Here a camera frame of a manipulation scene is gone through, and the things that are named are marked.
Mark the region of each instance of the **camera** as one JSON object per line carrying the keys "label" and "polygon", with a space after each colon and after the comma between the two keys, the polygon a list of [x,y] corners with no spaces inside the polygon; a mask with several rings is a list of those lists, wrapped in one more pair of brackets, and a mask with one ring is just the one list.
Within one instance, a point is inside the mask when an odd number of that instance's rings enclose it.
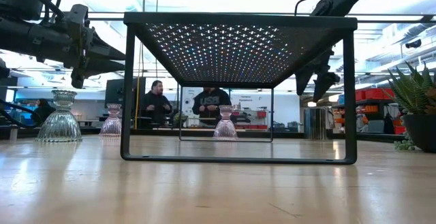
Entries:
{"label": "camera", "polygon": [[410,42],[406,44],[406,48],[419,48],[421,47],[421,39],[418,39],[416,41]]}

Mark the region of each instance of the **trash can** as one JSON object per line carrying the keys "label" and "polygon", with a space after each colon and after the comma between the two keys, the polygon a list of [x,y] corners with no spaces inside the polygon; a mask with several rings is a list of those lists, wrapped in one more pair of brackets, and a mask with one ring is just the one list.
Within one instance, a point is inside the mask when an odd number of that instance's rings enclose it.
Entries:
{"label": "trash can", "polygon": [[305,108],[305,139],[327,140],[327,108]]}

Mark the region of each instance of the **potted plant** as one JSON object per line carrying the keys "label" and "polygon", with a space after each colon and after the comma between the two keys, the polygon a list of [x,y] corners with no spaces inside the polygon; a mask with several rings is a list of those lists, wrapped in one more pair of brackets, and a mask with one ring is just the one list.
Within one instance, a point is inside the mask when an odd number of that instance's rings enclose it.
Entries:
{"label": "potted plant", "polygon": [[389,70],[389,81],[395,97],[391,97],[407,110],[402,117],[410,138],[418,148],[427,153],[436,153],[436,88],[430,71],[424,64],[420,74],[409,63],[411,75],[407,76],[397,67],[399,78]]}

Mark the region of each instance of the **plant pot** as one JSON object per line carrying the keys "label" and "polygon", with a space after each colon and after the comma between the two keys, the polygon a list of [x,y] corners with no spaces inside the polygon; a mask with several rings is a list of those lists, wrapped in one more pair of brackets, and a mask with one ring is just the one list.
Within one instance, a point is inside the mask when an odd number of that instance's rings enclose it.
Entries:
{"label": "plant pot", "polygon": [[410,138],[418,148],[426,153],[436,153],[436,115],[404,115],[403,121]]}

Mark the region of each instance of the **man in black hoodie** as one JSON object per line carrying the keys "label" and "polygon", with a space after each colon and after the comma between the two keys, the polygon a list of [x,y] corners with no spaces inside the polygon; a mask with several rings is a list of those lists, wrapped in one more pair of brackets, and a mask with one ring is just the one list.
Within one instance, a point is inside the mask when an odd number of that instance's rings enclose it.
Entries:
{"label": "man in black hoodie", "polygon": [[165,95],[162,82],[156,80],[151,85],[151,91],[144,96],[145,111],[144,116],[150,117],[154,123],[163,124],[165,122],[165,114],[172,111],[172,107]]}
{"label": "man in black hoodie", "polygon": [[[203,88],[194,98],[192,112],[200,118],[219,118],[219,106],[232,105],[229,95],[219,88]],[[201,120],[200,124],[216,125],[217,120]]]}
{"label": "man in black hoodie", "polygon": [[[41,125],[42,123],[44,123],[47,118],[50,116],[50,114],[52,114],[54,111],[56,111],[55,108],[51,107],[48,104],[48,101],[46,99],[38,99],[36,101],[36,105],[38,106],[34,112],[36,112],[40,118],[41,118]],[[31,118],[33,120],[34,123],[36,123],[36,117],[35,115],[31,115]]]}

